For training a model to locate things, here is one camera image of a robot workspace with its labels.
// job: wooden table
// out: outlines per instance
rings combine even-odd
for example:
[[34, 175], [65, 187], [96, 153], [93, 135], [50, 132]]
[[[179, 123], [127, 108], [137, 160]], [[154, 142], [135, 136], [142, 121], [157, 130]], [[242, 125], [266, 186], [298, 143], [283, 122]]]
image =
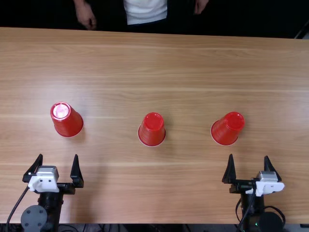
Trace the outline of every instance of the wooden table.
[[[84, 130], [63, 138], [50, 107], [66, 101]], [[140, 143], [148, 112], [165, 119], [159, 147]], [[246, 126], [232, 146], [210, 136], [230, 111]], [[65, 196], [61, 222], [236, 223], [239, 195], [221, 182], [233, 153], [238, 178], [268, 155], [286, 187], [265, 197], [287, 223], [309, 223], [309, 42], [287, 39], [0, 29], [0, 221], [42, 153], [84, 189]], [[12, 222], [38, 195], [29, 192]]]

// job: hand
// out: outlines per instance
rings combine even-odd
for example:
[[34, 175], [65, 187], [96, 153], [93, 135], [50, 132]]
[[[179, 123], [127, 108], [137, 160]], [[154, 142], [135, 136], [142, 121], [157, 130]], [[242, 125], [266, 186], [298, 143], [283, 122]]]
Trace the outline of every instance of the hand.
[[195, 9], [194, 13], [200, 15], [202, 11], [205, 9], [209, 0], [195, 0]]
[[76, 16], [78, 22], [84, 25], [87, 30], [95, 30], [97, 27], [97, 20], [92, 12], [89, 3], [83, 1], [79, 4], [75, 4]]

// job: upside-down cup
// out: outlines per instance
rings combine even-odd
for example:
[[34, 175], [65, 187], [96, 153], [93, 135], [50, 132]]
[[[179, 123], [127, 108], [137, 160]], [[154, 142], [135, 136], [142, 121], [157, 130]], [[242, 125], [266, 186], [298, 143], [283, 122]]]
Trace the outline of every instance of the upside-down cup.
[[149, 113], [139, 127], [138, 136], [146, 146], [158, 146], [165, 139], [163, 117], [155, 112]]
[[232, 145], [244, 126], [244, 117], [238, 112], [230, 112], [212, 125], [211, 136], [218, 144]]
[[83, 128], [84, 122], [66, 102], [57, 102], [50, 109], [50, 116], [54, 122], [55, 130], [63, 137], [73, 137]]

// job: white shirt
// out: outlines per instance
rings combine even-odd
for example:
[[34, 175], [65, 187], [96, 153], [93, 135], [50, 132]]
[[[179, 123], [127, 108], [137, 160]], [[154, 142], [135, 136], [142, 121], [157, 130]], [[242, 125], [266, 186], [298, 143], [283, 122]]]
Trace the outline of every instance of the white shirt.
[[127, 24], [141, 24], [165, 19], [167, 0], [124, 0]]

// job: dark background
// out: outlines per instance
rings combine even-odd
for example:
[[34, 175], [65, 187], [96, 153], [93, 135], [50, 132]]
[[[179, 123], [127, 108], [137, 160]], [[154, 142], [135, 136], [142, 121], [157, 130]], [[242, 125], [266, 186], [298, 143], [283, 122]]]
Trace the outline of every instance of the dark background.
[[[2, 27], [84, 29], [72, 0], [0, 1]], [[186, 33], [302, 38], [308, 21], [309, 0], [210, 0], [202, 15], [192, 18]]]

